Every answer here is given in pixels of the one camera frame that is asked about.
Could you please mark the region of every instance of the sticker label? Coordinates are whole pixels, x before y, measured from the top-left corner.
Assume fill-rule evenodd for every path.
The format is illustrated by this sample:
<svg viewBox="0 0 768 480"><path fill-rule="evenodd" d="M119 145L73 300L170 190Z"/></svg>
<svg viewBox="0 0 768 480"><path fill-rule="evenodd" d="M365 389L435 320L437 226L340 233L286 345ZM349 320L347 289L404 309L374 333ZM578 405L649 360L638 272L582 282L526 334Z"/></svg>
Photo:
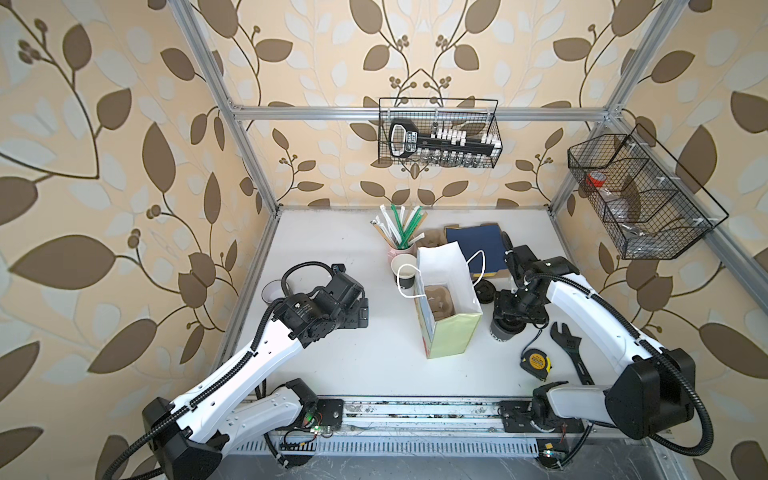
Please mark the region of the sticker label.
<svg viewBox="0 0 768 480"><path fill-rule="evenodd" d="M537 370L543 370L547 366L547 360L538 353L531 355L529 360L531 362L531 366Z"/></svg>

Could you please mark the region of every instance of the white table surface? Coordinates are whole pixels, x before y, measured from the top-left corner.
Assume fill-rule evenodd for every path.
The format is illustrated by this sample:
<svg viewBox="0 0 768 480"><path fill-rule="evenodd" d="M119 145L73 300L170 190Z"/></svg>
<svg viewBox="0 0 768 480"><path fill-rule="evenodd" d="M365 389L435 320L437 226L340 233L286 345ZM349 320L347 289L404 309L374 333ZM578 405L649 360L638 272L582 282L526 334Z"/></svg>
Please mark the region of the white table surface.
<svg viewBox="0 0 768 480"><path fill-rule="evenodd" d="M519 366L521 349L537 330L529 325L509 341L497 341L489 331L492 304L483 306L483 317L463 354L427 360L413 300L398 294L386 244L369 224L374 215L374 210L283 212L238 348L251 341L266 309L263 287L308 260L344 263L346 272L366 289L370 320L366 329L339 329L310 344L269 377L267 388L301 378L316 394L328 396L530 396L544 385ZM515 246L527 244L541 259L565 255L543 210L430 210L422 227L489 222L498 223ZM311 266L294 272L289 283L295 292L309 292L328 280L328 273ZM490 280L499 290L509 288L508 277ZM546 309L550 324L565 321L582 337L581 358L594 381L612 384L617 375L595 344L559 308L549 304ZM531 346L552 361L547 382L578 384L571 360L551 339L549 328Z"/></svg>

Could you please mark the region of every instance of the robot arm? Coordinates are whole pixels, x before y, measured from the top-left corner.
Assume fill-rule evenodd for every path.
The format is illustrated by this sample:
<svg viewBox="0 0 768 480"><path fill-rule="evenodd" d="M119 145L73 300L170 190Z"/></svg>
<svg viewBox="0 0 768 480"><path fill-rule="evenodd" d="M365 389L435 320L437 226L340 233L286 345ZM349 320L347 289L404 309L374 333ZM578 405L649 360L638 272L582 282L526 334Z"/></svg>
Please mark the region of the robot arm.
<svg viewBox="0 0 768 480"><path fill-rule="evenodd" d="M504 236L505 260L517 290L507 302L505 315L495 315L497 330L519 333L520 324L540 323L543 305L553 303L581 327L619 373L612 386L556 382L539 387L531 401L534 425L549 430L566 418L604 422L630 438L650 436L684 455L706 453L713 430L694 391L696 366L690 356L682 349L665 349L631 325L565 258L539 260L527 246L513 247ZM702 424L698 445L680 447L657 435L691 420L694 410Z"/></svg>
<svg viewBox="0 0 768 480"><path fill-rule="evenodd" d="M321 266L331 280L311 293L290 292L287 277L304 266ZM141 446L149 444L160 468L134 480L164 473L169 480L204 480L231 450L303 417L313 425L317 396L300 379L286 383L257 402L240 404L273 370L310 343L338 328L368 326L365 290L342 264L306 262L282 278L286 298L271 303L253 342L173 402L157 398L142 411L147 434L123 452L104 473L111 480Z"/></svg>

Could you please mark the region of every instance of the vent grille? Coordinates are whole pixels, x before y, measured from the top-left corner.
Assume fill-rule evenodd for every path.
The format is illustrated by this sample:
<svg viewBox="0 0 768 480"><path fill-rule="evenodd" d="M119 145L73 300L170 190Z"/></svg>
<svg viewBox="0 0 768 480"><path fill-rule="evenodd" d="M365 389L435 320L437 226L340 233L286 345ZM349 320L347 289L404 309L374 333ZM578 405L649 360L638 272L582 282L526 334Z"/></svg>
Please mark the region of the vent grille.
<svg viewBox="0 0 768 480"><path fill-rule="evenodd" d="M269 454L266 443L246 442L236 449L238 452ZM390 437L365 437L363 439L321 439L296 450L283 452L284 455L317 453L321 455L360 456L451 456L451 457L535 457L538 447L535 439L420 439L401 440Z"/></svg>

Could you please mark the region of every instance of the blue notebook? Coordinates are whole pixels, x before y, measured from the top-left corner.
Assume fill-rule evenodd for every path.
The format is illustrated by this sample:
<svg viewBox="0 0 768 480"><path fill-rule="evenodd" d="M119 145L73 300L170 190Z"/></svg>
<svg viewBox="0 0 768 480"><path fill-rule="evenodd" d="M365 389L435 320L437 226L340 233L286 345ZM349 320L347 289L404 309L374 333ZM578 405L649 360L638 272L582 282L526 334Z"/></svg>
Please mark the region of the blue notebook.
<svg viewBox="0 0 768 480"><path fill-rule="evenodd" d="M465 259L469 259L478 250L485 252L485 274L494 275L506 270L504 263L504 244L502 229L498 225L481 225L479 227L446 228L445 238L449 243L458 242ZM482 257L476 256L469 262L469 272L473 276L482 272Z"/></svg>

